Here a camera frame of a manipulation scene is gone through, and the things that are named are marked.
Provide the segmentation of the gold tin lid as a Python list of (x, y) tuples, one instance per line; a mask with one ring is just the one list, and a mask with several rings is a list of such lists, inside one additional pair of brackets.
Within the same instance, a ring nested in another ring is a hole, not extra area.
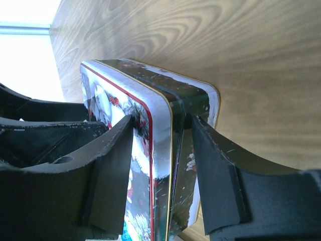
[(173, 111), (169, 78), (129, 59), (80, 64), (84, 103), (108, 128), (133, 118), (125, 220), (141, 240), (170, 239)]

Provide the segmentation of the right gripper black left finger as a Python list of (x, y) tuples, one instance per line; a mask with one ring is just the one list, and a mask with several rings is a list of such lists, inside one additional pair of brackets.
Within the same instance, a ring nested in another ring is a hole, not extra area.
[(132, 117), (53, 163), (1, 163), (1, 240), (116, 239), (123, 232)]

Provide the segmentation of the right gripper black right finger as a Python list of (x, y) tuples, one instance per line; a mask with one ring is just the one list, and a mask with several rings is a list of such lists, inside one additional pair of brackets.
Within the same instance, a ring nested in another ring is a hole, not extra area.
[(192, 136), (210, 240), (320, 240), (320, 169), (257, 156), (200, 117)]

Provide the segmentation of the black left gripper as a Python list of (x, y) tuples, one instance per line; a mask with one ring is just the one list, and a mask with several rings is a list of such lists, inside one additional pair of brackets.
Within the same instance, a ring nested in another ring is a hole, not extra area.
[(81, 103), (32, 99), (1, 84), (1, 163), (53, 163), (107, 130)]

